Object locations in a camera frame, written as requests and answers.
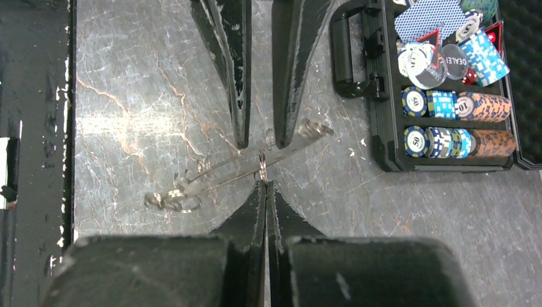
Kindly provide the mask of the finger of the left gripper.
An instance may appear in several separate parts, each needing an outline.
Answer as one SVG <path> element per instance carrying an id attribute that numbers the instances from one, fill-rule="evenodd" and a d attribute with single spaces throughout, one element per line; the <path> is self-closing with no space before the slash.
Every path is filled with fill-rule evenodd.
<path id="1" fill-rule="evenodd" d="M 274 1 L 272 84 L 275 142 L 290 145 L 297 124 L 308 66 L 334 1 Z"/>
<path id="2" fill-rule="evenodd" d="M 190 2 L 191 14 L 226 91 L 238 149 L 249 144 L 252 4 L 246 0 Z"/>

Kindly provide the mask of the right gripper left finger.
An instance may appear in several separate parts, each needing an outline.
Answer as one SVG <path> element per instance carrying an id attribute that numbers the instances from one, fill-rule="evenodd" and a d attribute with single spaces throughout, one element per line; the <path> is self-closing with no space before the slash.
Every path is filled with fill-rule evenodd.
<path id="1" fill-rule="evenodd" d="M 44 306 L 263 306 L 266 187 L 206 235 L 77 240 Z"/>

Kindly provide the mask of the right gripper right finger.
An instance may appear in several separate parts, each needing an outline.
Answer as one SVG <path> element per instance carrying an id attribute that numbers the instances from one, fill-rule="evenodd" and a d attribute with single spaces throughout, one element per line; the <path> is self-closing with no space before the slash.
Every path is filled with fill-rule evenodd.
<path id="1" fill-rule="evenodd" d="M 473 306 L 453 251 L 428 237 L 328 237 L 267 185 L 272 306 Z"/>

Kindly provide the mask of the silver keyring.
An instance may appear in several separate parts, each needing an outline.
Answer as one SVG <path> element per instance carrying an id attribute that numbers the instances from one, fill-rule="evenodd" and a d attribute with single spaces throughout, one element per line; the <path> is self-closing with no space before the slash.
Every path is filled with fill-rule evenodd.
<path id="1" fill-rule="evenodd" d="M 265 158 L 265 152 L 263 150 L 260 150 L 258 153 L 259 157 L 259 175 L 260 179 L 263 182 L 264 185 L 268 184 L 268 177 L 267 177 L 267 164 L 266 164 L 266 158 Z"/>

